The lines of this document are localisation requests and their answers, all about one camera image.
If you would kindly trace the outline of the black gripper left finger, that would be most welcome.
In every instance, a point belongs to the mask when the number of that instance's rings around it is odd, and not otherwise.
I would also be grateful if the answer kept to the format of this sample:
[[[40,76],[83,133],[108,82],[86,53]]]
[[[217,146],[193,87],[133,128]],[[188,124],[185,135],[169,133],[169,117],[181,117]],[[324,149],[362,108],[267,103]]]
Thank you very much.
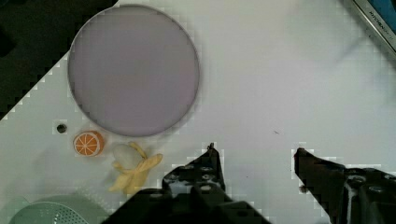
[[[196,185],[216,185],[226,190],[220,155],[214,143],[210,143],[200,157],[178,166],[162,180],[162,188],[170,191],[173,197],[189,194]]]

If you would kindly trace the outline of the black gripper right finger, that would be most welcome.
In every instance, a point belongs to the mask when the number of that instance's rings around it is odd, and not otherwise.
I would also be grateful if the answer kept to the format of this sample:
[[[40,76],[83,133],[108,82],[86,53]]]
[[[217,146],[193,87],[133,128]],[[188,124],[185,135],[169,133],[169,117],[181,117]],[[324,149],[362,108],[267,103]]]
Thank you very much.
[[[396,224],[395,176],[375,168],[347,168],[300,147],[295,174],[332,224]]]

